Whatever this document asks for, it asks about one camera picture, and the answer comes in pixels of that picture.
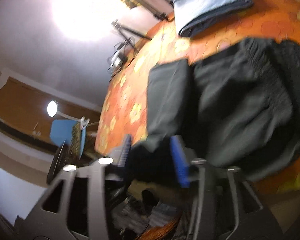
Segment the white clip desk lamp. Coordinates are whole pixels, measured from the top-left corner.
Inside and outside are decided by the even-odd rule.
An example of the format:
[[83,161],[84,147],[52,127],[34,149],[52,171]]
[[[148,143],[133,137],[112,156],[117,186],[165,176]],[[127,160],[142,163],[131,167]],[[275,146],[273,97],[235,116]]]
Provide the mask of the white clip desk lamp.
[[54,101],[54,100],[50,101],[47,104],[46,111],[47,111],[47,114],[49,115],[49,117],[51,117],[51,118],[53,118],[56,115],[58,115],[58,116],[61,116],[63,118],[66,118],[66,119],[79,122],[81,130],[84,130],[84,129],[90,127],[90,126],[95,126],[95,125],[99,124],[99,122],[92,122],[92,123],[90,123],[90,119],[89,118],[85,118],[84,116],[81,117],[81,118],[76,118],[74,116],[62,113],[61,111],[58,110],[58,103],[56,101]]

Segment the orange floral bed sheet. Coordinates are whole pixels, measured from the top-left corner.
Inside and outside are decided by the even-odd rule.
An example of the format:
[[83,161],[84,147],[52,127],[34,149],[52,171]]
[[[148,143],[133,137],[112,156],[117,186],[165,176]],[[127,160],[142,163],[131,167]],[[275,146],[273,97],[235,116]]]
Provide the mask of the orange floral bed sheet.
[[[300,0],[254,0],[251,8],[231,15],[194,38],[180,37],[174,22],[160,23],[151,32],[153,40],[110,83],[95,143],[103,155],[119,146],[127,134],[132,135],[133,146],[147,138],[147,86],[154,66],[181,59],[193,64],[246,38],[291,40],[300,45]],[[122,173],[127,180],[136,180],[127,167],[128,159]],[[283,169],[255,182],[263,194],[297,189],[300,155]]]

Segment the blue plastic chair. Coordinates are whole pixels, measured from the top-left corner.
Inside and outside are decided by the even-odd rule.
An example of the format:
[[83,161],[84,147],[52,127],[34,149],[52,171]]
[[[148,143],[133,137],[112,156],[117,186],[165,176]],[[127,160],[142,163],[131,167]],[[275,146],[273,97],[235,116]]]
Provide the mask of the blue plastic chair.
[[[80,126],[80,123],[74,120],[53,120],[50,130],[50,140],[58,147],[61,146],[65,141],[68,145],[71,145],[72,129],[76,125]],[[83,154],[87,131],[86,129],[81,130],[81,128],[79,128],[79,131],[81,135],[79,140],[80,144],[78,158],[80,159]]]

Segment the folded light blue jeans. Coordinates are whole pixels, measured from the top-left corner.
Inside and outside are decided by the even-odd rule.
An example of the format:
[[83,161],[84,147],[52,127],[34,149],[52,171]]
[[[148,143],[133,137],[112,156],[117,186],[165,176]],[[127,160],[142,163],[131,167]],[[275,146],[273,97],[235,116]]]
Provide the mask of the folded light blue jeans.
[[180,37],[194,37],[253,0],[174,0],[175,29]]

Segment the leopard print cushion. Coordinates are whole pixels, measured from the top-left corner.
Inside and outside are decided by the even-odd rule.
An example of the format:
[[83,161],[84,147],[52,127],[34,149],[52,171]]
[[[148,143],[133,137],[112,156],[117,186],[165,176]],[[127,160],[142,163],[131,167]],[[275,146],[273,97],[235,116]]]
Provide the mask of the leopard print cushion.
[[82,135],[79,122],[77,122],[72,127],[71,135],[72,138],[69,146],[70,156],[78,160],[81,156],[81,135]]

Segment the dark green pants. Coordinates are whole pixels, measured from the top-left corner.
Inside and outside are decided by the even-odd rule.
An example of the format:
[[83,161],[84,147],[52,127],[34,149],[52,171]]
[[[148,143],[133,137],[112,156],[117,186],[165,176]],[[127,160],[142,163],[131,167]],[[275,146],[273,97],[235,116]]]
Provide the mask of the dark green pants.
[[147,138],[127,170],[175,184],[170,141],[215,167],[238,166],[252,181],[300,155],[300,45],[246,38],[203,60],[154,66],[147,86]]

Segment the white power strip with plugs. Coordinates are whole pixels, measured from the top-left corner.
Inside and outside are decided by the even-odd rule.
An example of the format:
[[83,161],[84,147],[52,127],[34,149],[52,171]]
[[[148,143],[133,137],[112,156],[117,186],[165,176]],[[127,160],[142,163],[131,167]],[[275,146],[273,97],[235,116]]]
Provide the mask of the white power strip with plugs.
[[127,61],[126,55],[117,50],[114,55],[110,58],[110,67],[120,67]]

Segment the black small tripod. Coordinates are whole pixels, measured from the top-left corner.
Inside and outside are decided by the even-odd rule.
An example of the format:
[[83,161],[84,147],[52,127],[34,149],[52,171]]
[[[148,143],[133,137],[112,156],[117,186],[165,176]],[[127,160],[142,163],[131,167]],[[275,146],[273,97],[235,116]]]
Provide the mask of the black small tripod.
[[134,43],[131,41],[131,38],[126,36],[124,31],[134,35],[134,36],[137,36],[139,38],[143,38],[143,39],[146,39],[148,41],[151,41],[152,38],[150,38],[149,36],[147,35],[143,35],[142,33],[134,30],[134,29],[131,29],[125,25],[122,25],[121,23],[118,22],[118,20],[115,20],[111,23],[111,25],[114,27],[114,29],[125,39],[125,41],[132,47],[132,48],[135,48],[135,45]]

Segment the brown wooden door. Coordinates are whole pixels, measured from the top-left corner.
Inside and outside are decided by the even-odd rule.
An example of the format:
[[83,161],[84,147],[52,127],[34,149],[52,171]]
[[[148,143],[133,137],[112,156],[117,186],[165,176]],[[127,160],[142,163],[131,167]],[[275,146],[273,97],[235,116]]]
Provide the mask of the brown wooden door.
[[100,119],[99,111],[56,98],[9,77],[0,89],[0,133],[23,145],[54,154],[57,146],[50,140],[50,130],[53,120],[61,117],[48,116],[46,107],[52,100],[67,115],[76,118],[84,116],[91,122]]

